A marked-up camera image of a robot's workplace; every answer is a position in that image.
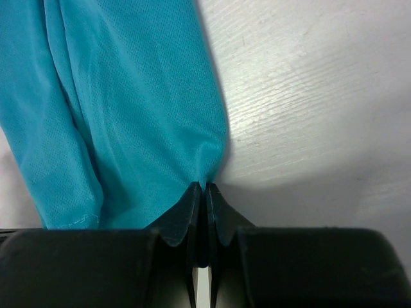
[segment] gray background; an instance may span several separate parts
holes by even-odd
[[[230,122],[223,195],[257,225],[380,230],[410,273],[411,1],[200,7]],[[0,183],[0,228],[39,225],[1,134]]]

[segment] blue cloth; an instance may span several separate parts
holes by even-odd
[[[142,228],[226,121],[190,0],[2,0],[0,125],[47,228]]]

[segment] stitched seam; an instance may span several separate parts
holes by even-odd
[[[79,220],[76,220],[74,223],[68,223],[68,224],[66,224],[66,225],[62,225],[62,226],[59,226],[59,227],[57,227],[57,228],[58,228],[58,229],[62,229],[62,228],[71,227],[71,226],[73,226],[73,225],[75,225],[75,224],[83,223],[87,218],[95,218],[95,219],[97,219],[97,223],[99,222],[99,218],[98,218],[97,215],[94,215],[94,214],[86,214],[86,215],[83,216],[83,218],[81,218],[81,219],[79,219]]]

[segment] black plastic part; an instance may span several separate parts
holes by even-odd
[[[195,308],[206,266],[213,308],[411,307],[381,234],[258,228],[198,183],[143,230],[0,230],[0,306]]]

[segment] white surface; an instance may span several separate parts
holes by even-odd
[[[411,270],[411,1],[201,0],[258,225],[382,231]],[[39,220],[0,134],[0,227]]]

